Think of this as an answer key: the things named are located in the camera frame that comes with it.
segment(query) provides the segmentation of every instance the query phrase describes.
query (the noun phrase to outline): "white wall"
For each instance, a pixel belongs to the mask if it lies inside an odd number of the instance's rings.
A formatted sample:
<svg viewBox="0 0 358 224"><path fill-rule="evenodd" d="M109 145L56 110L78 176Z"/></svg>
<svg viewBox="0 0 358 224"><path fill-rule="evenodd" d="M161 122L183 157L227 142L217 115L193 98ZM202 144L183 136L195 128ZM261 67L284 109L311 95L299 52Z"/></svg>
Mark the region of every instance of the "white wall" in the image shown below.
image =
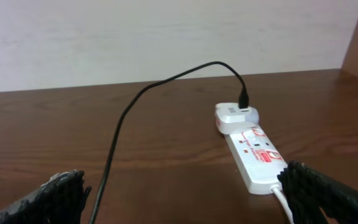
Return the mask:
<svg viewBox="0 0 358 224"><path fill-rule="evenodd" d="M358 0L0 0L0 91L339 68L357 18Z"/></svg>

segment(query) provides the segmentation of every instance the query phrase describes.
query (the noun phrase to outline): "black cord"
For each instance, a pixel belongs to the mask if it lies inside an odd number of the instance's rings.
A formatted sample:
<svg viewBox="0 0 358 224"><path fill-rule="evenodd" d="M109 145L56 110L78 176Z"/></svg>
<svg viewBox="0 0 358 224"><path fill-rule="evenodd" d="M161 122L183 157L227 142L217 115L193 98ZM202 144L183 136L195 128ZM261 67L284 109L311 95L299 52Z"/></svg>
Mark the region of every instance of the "black cord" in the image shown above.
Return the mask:
<svg viewBox="0 0 358 224"><path fill-rule="evenodd" d="M210 62L210 63L206 63L204 65L200 65L198 67L192 68L190 70L187 70L185 72L182 72L181 74L175 75L174 77L168 78L166 80L162 80L153 84L150 84L148 86L146 86L145 88L143 88L143 90L141 90L136 96L135 98L129 103L129 105L127 106L127 108L124 110L124 112L122 112L121 117L118 120L117 123L117 127L116 127L116 132L114 133L114 137L112 139L111 142L111 146L110 146L110 152L109 155L107 157L107 162L106 162L106 166L104 167L104 172L103 172L103 176L102 176L102 181L100 183L100 187L98 190L98 194L96 196L96 201L94 203L94 207L93 207L93 211L92 211L92 215L91 215L91 219L89 220L89 224L94 224L94 222L96 221L96 216L98 214L98 210L99 210L99 206L100 206L100 202L102 200L102 196L103 196L103 192L104 192L104 187L106 186L106 182L107 182L107 178L109 177L109 172L110 172L110 167L111 167L111 161L112 161L112 157L114 155L114 151L116 150L116 145L117 145L117 139L118 139L118 135L119 135L119 130L121 129L121 125L122 122L124 121L124 118L126 116L126 114L128 113L128 111L132 108L132 106L136 103L136 101L140 98L140 96L142 96L142 94L144 92L146 92L148 89L151 89L153 87L165 84L167 82L170 82L172 80L175 80L177 78L180 78L184 75L187 75L191 72L195 72L199 69L208 67L210 65L222 65L224 67L226 67L227 69L229 69L233 74L235 74L235 76L240 80L241 85L242 85L242 90L240 93L240 97L239 97L239 107L240 108L246 108L248 107L249 104L249 97L247 94L247 89L246 89L246 84L244 83L244 81L242 80L241 76L229 65L227 65L226 63L223 62Z"/></svg>

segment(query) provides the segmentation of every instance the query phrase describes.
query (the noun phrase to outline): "wooden table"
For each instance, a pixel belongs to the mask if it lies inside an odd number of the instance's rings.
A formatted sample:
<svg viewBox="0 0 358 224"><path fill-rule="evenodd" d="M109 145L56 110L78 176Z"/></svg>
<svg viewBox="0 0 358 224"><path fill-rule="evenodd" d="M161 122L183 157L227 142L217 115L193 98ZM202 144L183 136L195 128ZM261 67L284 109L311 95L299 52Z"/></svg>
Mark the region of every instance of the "wooden table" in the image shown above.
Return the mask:
<svg viewBox="0 0 358 224"><path fill-rule="evenodd" d="M358 190L358 79L340 70L248 75L250 103L286 161ZM93 191L117 119L147 83L0 93L0 209L66 170ZM121 129L98 223L286 223L272 195L250 195L214 105L235 77L177 80L147 92Z"/></svg>

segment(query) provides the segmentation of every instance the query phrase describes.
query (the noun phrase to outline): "power strip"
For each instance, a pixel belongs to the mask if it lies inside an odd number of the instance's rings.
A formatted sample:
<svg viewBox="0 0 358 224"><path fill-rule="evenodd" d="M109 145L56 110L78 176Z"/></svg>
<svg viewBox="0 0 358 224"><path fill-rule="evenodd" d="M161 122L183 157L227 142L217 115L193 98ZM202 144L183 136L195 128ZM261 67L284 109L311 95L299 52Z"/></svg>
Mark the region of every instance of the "power strip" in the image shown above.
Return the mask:
<svg viewBox="0 0 358 224"><path fill-rule="evenodd" d="M259 125L225 137L250 193L264 195L272 194L274 187L282 189L277 175L287 163Z"/></svg>

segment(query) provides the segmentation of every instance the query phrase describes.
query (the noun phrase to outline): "white cable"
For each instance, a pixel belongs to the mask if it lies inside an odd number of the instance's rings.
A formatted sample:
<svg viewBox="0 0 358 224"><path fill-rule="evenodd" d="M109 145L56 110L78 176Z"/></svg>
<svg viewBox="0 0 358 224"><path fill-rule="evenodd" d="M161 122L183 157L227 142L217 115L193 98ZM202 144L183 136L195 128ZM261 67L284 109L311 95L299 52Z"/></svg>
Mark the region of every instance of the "white cable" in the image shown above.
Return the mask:
<svg viewBox="0 0 358 224"><path fill-rule="evenodd" d="M288 206L288 202L284 194L277 187L272 188L272 192L276 195L281 205L283 206L284 211L287 214L290 223L293 224L292 212L290 207Z"/></svg>

